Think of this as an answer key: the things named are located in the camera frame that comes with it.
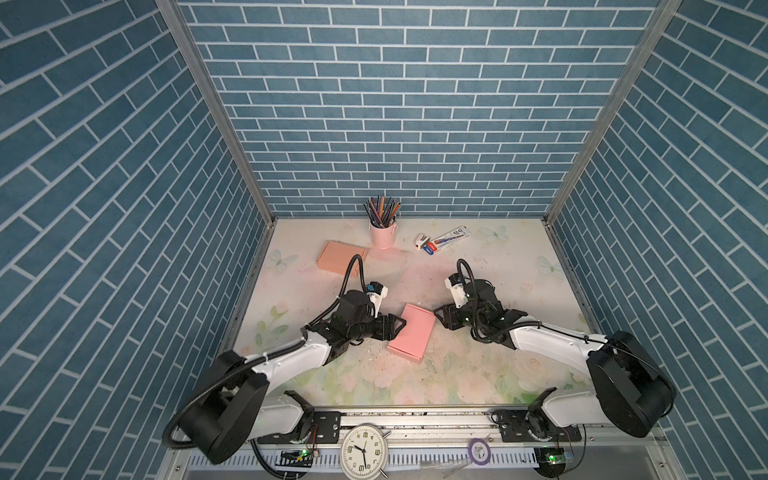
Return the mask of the pink paper box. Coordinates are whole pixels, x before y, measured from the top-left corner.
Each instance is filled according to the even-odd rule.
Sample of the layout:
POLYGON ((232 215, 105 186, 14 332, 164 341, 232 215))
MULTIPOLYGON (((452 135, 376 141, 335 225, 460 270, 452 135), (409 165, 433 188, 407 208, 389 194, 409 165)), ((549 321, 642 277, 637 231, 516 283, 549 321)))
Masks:
POLYGON ((389 353, 421 363, 435 324, 435 315, 431 310, 413 304, 406 304, 401 318, 405 327, 389 342, 389 353))

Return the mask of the toothpaste tube packet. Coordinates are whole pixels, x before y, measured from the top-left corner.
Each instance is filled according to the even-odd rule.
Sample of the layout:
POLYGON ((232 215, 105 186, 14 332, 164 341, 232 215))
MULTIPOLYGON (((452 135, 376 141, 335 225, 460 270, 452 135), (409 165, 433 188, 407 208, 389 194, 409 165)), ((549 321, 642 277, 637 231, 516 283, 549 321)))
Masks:
POLYGON ((468 228, 466 226, 460 226, 438 237, 427 237, 420 249, 429 255, 434 255, 438 251, 470 236, 471 232, 468 228))

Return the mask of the orange paper box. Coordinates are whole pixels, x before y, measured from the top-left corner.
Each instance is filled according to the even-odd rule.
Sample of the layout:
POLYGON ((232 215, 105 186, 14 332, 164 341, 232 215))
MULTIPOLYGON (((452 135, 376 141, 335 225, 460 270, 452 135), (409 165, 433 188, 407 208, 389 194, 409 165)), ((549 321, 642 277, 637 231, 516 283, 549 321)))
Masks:
POLYGON ((317 258, 316 264, 320 270, 344 275, 354 255, 359 254, 362 259, 365 259, 368 252, 368 248, 329 240, 317 258))

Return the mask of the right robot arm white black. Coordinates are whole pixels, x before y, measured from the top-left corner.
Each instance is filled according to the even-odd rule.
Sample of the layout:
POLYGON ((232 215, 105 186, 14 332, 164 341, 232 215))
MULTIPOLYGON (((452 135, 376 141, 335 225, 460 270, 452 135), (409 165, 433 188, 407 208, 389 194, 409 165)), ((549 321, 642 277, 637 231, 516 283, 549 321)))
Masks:
POLYGON ((612 424, 642 438, 671 412, 677 389, 632 334, 557 328, 504 308, 483 279, 456 273, 445 286, 452 300, 435 311, 445 328, 467 327, 480 343, 545 356, 588 378, 582 389, 548 387, 536 397, 525 415, 535 438, 547 440, 556 429, 579 424, 612 424))

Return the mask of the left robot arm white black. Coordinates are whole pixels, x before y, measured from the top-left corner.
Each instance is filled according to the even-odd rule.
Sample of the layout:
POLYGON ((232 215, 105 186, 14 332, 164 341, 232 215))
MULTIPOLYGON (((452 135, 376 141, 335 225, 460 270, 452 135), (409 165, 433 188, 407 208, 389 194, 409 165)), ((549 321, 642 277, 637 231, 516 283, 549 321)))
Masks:
POLYGON ((313 414, 295 393, 273 402, 265 398, 306 371, 324 366, 352 345, 368 338, 391 341, 407 325, 395 314, 380 311, 382 296, 352 290, 340 295, 318 318, 300 329, 297 341, 272 352, 219 355, 198 381, 191 397, 169 420, 162 444, 172 450, 196 448, 213 464, 221 464, 250 440, 289 434, 313 414))

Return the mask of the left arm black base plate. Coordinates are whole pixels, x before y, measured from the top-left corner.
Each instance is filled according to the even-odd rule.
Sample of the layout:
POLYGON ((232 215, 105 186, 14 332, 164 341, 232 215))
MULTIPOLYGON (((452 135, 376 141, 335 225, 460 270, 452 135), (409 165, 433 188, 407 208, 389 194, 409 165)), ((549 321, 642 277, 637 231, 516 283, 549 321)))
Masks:
POLYGON ((273 433, 258 438, 260 444, 335 445, 339 441, 342 413, 315 411, 311 417, 303 415, 289 433, 273 433))

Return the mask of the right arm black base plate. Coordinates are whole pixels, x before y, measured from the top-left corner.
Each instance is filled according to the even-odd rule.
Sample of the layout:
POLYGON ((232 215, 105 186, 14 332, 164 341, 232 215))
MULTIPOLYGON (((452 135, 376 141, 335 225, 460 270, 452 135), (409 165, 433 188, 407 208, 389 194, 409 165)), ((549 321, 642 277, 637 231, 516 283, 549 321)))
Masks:
POLYGON ((582 440, 582 432, 575 426, 557 427, 543 413, 528 409, 497 409, 490 413, 505 443, 520 442, 572 442, 582 440))

